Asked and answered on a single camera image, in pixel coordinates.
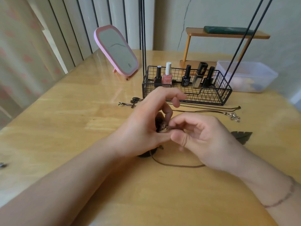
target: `white bottle cap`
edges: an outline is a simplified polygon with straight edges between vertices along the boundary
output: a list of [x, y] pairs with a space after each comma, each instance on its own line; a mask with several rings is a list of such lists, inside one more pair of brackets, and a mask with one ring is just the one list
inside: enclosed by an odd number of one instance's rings
[[170, 74], [170, 68], [171, 68], [171, 62], [166, 63], [166, 69], [165, 69], [165, 74], [169, 75]]

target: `hand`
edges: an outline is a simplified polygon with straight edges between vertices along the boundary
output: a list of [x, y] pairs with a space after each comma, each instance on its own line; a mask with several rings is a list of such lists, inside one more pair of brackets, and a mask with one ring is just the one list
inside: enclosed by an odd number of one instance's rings
[[173, 130], [171, 140], [191, 150], [201, 162], [213, 169], [238, 175], [243, 162], [252, 154], [216, 117], [182, 113], [172, 118], [169, 126], [190, 131], [188, 134]]
[[179, 107], [179, 99], [186, 99], [186, 94], [177, 88], [158, 87], [138, 103], [125, 123], [108, 137], [119, 156], [137, 156], [170, 140], [171, 133], [157, 133], [155, 125], [156, 116], [164, 118], [166, 123], [171, 119], [172, 109], [166, 99]]

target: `wooden shelf leg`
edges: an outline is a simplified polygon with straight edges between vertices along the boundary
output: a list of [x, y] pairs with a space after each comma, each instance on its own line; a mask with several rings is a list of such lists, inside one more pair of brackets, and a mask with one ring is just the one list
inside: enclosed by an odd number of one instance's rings
[[191, 38], [191, 36], [190, 36], [190, 35], [188, 35], [188, 36], [187, 36], [187, 41], [186, 41], [185, 52], [184, 52], [183, 63], [185, 63], [185, 62], [186, 62], [186, 57], [187, 57], [187, 53], [188, 53], [188, 48], [189, 48], [190, 38]]
[[240, 60], [240, 58], [241, 58], [241, 56], [242, 56], [243, 52], [246, 50], [246, 46], [247, 46], [247, 44], [249, 43], [250, 39], [251, 39], [251, 38], [248, 38], [248, 40], [246, 41], [246, 44], [243, 46], [243, 50], [241, 51], [241, 54], [239, 55], [239, 58], [238, 58], [238, 60], [237, 60], [237, 61], [239, 61], [239, 60]]

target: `pink nail polish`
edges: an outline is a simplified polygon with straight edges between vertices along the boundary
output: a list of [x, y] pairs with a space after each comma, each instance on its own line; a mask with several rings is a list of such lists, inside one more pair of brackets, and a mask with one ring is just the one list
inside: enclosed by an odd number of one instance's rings
[[171, 85], [172, 83], [172, 74], [170, 73], [170, 68], [171, 68], [171, 62], [167, 62], [165, 68], [165, 74], [163, 75], [163, 84]]

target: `plastic container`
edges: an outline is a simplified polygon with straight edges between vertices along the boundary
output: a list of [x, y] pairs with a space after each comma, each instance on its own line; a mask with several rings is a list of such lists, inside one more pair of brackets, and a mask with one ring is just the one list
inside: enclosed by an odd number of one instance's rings
[[[218, 61], [216, 69], [225, 75], [230, 61]], [[229, 79], [236, 67], [237, 62], [233, 62], [225, 79]], [[233, 91], [260, 93], [278, 77], [278, 73], [267, 65], [259, 62], [241, 62], [230, 82]]]

